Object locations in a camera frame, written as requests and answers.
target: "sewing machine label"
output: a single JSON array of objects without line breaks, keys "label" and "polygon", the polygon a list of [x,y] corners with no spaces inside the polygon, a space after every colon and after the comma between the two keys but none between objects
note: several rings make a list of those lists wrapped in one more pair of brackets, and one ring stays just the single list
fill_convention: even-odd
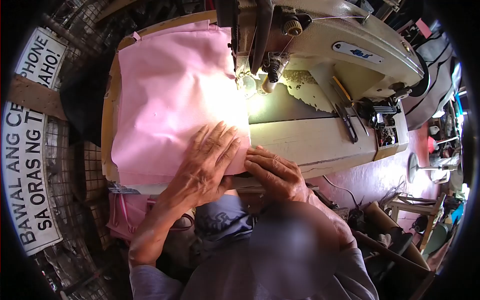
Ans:
[{"label": "sewing machine label", "polygon": [[348,54],[351,56],[358,57],[363,60],[367,60],[373,63],[381,63],[384,61],[384,58],[373,54],[365,49],[359,48],[355,45],[347,44],[345,42],[336,42],[333,44],[332,49],[336,52]]}]

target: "right hand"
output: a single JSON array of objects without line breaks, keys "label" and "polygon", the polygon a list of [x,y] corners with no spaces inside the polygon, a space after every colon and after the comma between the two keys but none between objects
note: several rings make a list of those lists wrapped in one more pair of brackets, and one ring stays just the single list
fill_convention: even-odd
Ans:
[{"label": "right hand", "polygon": [[261,146],[247,150],[245,168],[261,183],[265,195],[272,200],[308,202],[311,196],[297,164]]}]

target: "white sign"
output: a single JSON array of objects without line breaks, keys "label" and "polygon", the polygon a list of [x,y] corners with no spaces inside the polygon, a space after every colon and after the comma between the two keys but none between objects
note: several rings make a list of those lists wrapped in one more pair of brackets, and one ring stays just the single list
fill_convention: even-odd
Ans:
[{"label": "white sign", "polygon": [[39,27],[25,46],[15,72],[52,88],[66,48],[49,31]]},{"label": "white sign", "polygon": [[345,42],[334,43],[332,49],[336,52],[355,56],[359,59],[368,60],[369,62],[373,63],[381,63],[382,61],[384,61],[384,58],[381,56],[378,56],[374,53],[371,53],[370,51]]},{"label": "white sign", "polygon": [[2,120],[1,162],[10,215],[27,255],[63,238],[47,197],[43,163],[46,116],[7,102]]}]

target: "finger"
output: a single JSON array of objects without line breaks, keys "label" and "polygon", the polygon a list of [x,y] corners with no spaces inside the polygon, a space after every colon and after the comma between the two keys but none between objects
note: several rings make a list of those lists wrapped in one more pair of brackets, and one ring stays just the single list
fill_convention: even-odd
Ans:
[{"label": "finger", "polygon": [[200,149],[200,146],[202,146],[202,142],[204,141],[204,138],[208,132],[208,125],[204,125],[200,128],[197,133],[195,133],[190,142],[190,146],[187,148],[187,153],[188,152],[196,152],[198,149]]},{"label": "finger", "polygon": [[235,154],[237,154],[239,149],[240,149],[240,138],[238,137],[235,140],[233,140],[233,142],[230,144],[230,146],[225,151],[225,153],[216,162],[216,166],[219,172],[225,173],[225,170],[228,168],[228,166],[232,162],[233,158],[235,157]]},{"label": "finger", "polygon": [[218,189],[217,189],[217,194],[219,197],[221,197],[227,190],[232,189],[232,175],[227,175],[222,178],[222,181],[220,182]]},{"label": "finger", "polygon": [[260,155],[260,156],[267,157],[267,158],[273,158],[275,160],[278,160],[279,162],[281,162],[282,164],[287,166],[287,168],[292,169],[292,170],[296,170],[296,168],[297,168],[297,165],[295,165],[295,163],[292,163],[289,160],[286,160],[283,157],[280,157],[277,154],[273,154],[270,151],[265,150],[265,149],[260,150],[260,149],[248,148],[247,154],[248,155]]},{"label": "finger", "polygon": [[213,145],[212,149],[210,149],[209,155],[212,155],[215,158],[215,161],[220,155],[222,155],[225,149],[228,148],[235,135],[237,135],[237,132],[238,128],[236,126],[231,127],[218,139],[215,145]]},{"label": "finger", "polygon": [[266,189],[274,189],[276,186],[282,185],[283,180],[278,176],[265,170],[259,164],[245,160],[245,169],[252,174],[258,182]]},{"label": "finger", "polygon": [[213,128],[212,132],[210,133],[210,136],[207,137],[207,139],[205,140],[205,143],[200,148],[200,152],[203,152],[206,154],[210,151],[210,149],[212,149],[213,145],[215,145],[215,143],[218,141],[218,139],[222,135],[223,130],[225,130],[225,126],[226,126],[225,122],[221,121],[219,124],[217,124]]},{"label": "finger", "polygon": [[245,158],[284,180],[296,179],[298,177],[292,169],[276,159],[251,154],[247,155]]}]

